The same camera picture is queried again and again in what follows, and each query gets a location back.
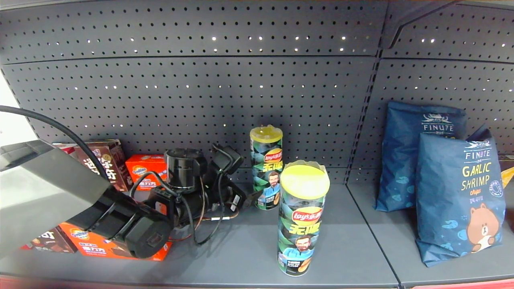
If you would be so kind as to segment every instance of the brown bear illustration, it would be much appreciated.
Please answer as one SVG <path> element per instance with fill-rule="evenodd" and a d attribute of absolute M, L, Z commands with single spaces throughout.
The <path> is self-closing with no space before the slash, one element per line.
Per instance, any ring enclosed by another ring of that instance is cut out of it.
<path fill-rule="evenodd" d="M 468 240 L 473 244 L 472 253 L 476 253 L 494 243 L 494 236 L 500 229 L 496 215 L 484 203 L 480 208 L 471 208 L 471 218 L 467 228 Z"/>

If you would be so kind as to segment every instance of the yellow lid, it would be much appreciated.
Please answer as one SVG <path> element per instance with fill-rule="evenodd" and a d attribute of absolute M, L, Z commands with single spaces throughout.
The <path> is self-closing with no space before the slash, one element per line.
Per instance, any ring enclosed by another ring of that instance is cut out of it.
<path fill-rule="evenodd" d="M 263 143 L 276 142 L 282 138 L 282 130 L 272 125 L 258 127 L 250 131 L 250 138 Z"/>
<path fill-rule="evenodd" d="M 315 200 L 328 193 L 330 179 L 325 166 L 315 161 L 297 160 L 286 164 L 280 185 L 287 193 L 305 200 Z"/>

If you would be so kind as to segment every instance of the chip canister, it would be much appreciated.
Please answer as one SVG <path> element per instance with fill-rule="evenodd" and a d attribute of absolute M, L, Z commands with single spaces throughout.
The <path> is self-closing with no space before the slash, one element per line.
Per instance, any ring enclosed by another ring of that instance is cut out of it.
<path fill-rule="evenodd" d="M 259 195 L 255 205 L 262 210 L 279 203 L 282 136 L 282 130 L 272 125 L 250 131 L 253 192 Z"/>
<path fill-rule="evenodd" d="M 325 166 L 297 160 L 285 166 L 280 183 L 277 261 L 285 274 L 301 276 L 318 241 L 330 180 Z"/>

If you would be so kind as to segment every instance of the snack box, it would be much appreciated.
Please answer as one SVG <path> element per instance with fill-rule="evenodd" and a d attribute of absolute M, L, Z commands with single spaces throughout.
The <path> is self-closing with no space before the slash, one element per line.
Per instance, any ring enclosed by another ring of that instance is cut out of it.
<path fill-rule="evenodd" d="M 32 248 L 34 248 L 34 246 L 32 246 L 32 244 L 25 244 L 23 245 L 23 247 L 21 247 L 20 249 L 21 250 L 32 250 Z"/>
<path fill-rule="evenodd" d="M 53 146 L 61 149 L 63 152 L 67 153 L 74 159 L 78 159 L 77 152 L 75 151 L 76 144 L 74 144 L 74 143 L 53 143 Z"/>
<path fill-rule="evenodd" d="M 30 244 L 33 249 L 38 251 L 53 251 L 57 253 L 75 253 L 77 251 L 77 247 L 60 227 L 41 234 L 41 236 L 34 238 Z"/>
<path fill-rule="evenodd" d="M 105 172 L 109 177 L 109 181 L 120 192 L 128 192 L 134 182 L 130 177 L 129 171 L 125 165 L 125 154 L 121 148 L 119 139 L 106 140 L 88 140 L 85 141 L 87 146 L 93 151 L 98 160 L 105 168 Z M 62 146 L 62 143 L 54 143 L 54 146 Z M 84 151 L 76 144 L 73 145 L 76 153 L 76 159 L 88 167 L 93 172 L 100 174 L 95 164 L 87 157 Z"/>
<path fill-rule="evenodd" d="M 502 170 L 503 187 L 505 188 L 510 180 L 514 179 L 514 155 L 498 155 L 500 168 Z"/>
<path fill-rule="evenodd" d="M 136 182 L 139 177 L 148 172 L 155 171 L 162 180 L 166 181 L 167 165 L 163 155 L 133 155 L 125 162 L 132 180 Z M 139 184 L 137 190 L 150 191 L 160 185 L 154 175 L 149 175 Z"/>
<path fill-rule="evenodd" d="M 80 228 L 69 223 L 62 223 L 60 227 L 84 256 L 141 260 L 133 258 L 124 244 L 106 240 L 102 236 L 93 232 L 84 232 Z M 170 250 L 170 247 L 171 242 L 167 242 L 159 252 L 145 260 L 164 260 Z"/>

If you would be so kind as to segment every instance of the chip bag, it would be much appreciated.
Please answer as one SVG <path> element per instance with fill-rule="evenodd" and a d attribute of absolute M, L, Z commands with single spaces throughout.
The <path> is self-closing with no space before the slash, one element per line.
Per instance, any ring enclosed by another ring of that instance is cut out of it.
<path fill-rule="evenodd" d="M 464 138 L 466 120 L 465 111 L 453 107 L 389 102 L 375 209 L 390 212 L 413 207 L 419 134 Z"/>
<path fill-rule="evenodd" d="M 505 199 L 488 129 L 467 140 L 422 134 L 416 190 L 416 243 L 427 267 L 502 242 Z"/>

